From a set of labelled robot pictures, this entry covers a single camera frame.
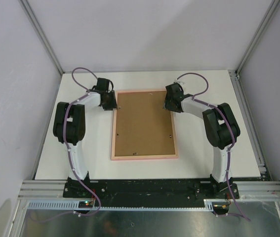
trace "wooden frame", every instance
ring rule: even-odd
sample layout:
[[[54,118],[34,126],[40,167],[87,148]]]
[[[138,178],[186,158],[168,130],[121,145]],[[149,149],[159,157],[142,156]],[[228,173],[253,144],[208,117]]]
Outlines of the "wooden frame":
[[[119,94],[124,93],[136,93],[136,92],[160,92],[166,91],[165,89],[160,90],[124,90],[124,91],[116,91],[116,99],[119,108]],[[178,158],[178,148],[177,148],[177,138],[175,132],[175,124],[174,124],[174,115],[173,112],[170,112],[171,118],[171,126],[172,126],[172,137],[173,137],[173,144],[174,144],[174,151],[175,154],[170,155],[145,155],[145,156],[115,156],[116,154],[116,131],[117,131],[117,113],[118,109],[114,110],[114,117],[113,117],[113,130],[112,130],[112,146],[111,146],[111,160],[148,160],[148,159],[174,159]]]

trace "square board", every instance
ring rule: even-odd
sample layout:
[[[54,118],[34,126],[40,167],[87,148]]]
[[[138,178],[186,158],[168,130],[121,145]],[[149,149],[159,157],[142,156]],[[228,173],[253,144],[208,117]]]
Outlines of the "square board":
[[[112,160],[178,158],[173,113],[165,90],[116,92]]]

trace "wall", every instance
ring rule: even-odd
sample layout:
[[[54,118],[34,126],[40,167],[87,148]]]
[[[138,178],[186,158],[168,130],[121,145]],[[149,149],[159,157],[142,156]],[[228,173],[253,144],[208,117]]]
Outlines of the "wall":
[[[267,165],[280,180],[280,8],[242,71],[241,80]]]
[[[271,0],[29,0],[65,71],[235,69]]]
[[[34,167],[59,82],[19,2],[0,0],[0,236]]]

